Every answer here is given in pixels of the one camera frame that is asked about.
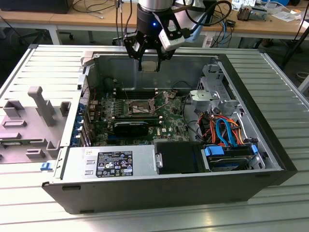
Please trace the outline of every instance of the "warning label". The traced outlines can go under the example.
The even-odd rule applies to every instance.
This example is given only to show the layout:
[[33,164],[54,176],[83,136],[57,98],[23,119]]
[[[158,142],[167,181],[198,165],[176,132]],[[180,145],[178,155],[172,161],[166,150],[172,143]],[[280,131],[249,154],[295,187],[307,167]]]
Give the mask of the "warning label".
[[132,151],[99,152],[97,177],[133,175]]

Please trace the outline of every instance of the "desk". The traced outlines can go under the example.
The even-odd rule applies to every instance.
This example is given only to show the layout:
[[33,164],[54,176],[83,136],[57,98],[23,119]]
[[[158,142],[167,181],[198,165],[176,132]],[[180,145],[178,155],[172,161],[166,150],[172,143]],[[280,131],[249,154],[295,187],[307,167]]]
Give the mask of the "desk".
[[[100,0],[88,0],[87,5],[100,3]],[[112,5],[113,1],[107,2],[105,6]],[[302,0],[298,7],[306,7],[307,2]],[[84,4],[81,2],[81,10],[84,10]],[[102,6],[95,6],[92,9],[100,9]],[[124,23],[129,15],[129,3],[123,5],[123,19]],[[133,13],[128,25],[128,31],[134,31],[136,28],[136,4],[133,4]],[[68,14],[45,14],[45,13],[27,13],[27,12],[2,12],[0,15],[6,19],[12,27],[16,28],[36,28],[48,29],[53,44],[61,44],[58,37],[58,30],[87,30],[87,31],[116,31],[115,27],[115,9],[110,8],[104,11],[104,19],[94,17],[86,13],[80,13],[70,9]],[[253,38],[270,38],[270,39],[293,39],[299,28],[299,21],[284,22],[271,15],[267,16],[264,21],[238,21],[237,12],[233,11],[229,19],[236,21],[233,37],[253,37]],[[0,20],[0,27],[7,25]],[[213,25],[211,27],[204,27],[202,35],[213,37],[216,33],[221,31],[220,25]]]

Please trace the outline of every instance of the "green circuit board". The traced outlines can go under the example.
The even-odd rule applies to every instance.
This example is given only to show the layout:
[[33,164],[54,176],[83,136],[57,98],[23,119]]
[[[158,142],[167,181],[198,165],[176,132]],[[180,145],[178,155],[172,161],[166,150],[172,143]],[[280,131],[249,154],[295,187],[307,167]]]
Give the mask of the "green circuit board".
[[[158,126],[150,126],[148,134],[141,137],[126,137],[117,138],[113,134],[114,116],[117,118],[128,117],[132,114],[128,112],[135,111],[136,115],[143,115],[147,111],[146,108],[140,109],[138,107],[131,109],[130,105],[138,103],[143,106],[145,102],[150,100],[130,99],[118,100],[112,97],[103,97],[96,106],[96,112],[92,114],[92,126],[95,131],[94,146],[111,146],[111,145],[151,145],[155,139],[166,139],[168,141],[189,141],[189,133],[181,115],[181,97],[174,97],[166,102],[166,97],[161,94],[155,99],[155,108],[166,104],[157,109],[149,116],[160,117],[160,124]],[[148,119],[145,117],[145,122],[152,122],[155,119]]]

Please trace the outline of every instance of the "motherboard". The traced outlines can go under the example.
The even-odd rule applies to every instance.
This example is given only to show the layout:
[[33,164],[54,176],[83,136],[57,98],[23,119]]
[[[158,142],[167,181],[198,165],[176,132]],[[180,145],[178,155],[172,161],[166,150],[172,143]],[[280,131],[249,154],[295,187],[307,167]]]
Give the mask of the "motherboard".
[[123,98],[106,93],[90,102],[92,146],[151,145],[156,139],[189,141],[181,96],[159,91],[149,99],[135,97],[129,92]]

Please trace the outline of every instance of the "chair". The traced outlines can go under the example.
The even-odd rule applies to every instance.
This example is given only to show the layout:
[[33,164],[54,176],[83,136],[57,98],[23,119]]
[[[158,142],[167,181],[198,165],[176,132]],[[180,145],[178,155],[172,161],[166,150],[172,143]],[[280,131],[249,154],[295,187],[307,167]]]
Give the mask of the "chair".
[[[26,35],[22,35],[18,37],[18,41],[21,45],[25,45],[25,38],[29,38],[29,37],[35,37],[35,39],[33,40],[33,44],[37,44],[41,38],[43,38],[44,40],[47,39],[52,39],[49,35],[49,31],[46,29],[36,29],[37,32],[33,32],[30,34],[26,34]],[[70,40],[74,40],[73,35],[70,32],[66,32],[66,31],[60,31],[59,34],[64,34],[64,35],[69,35],[69,39]]]

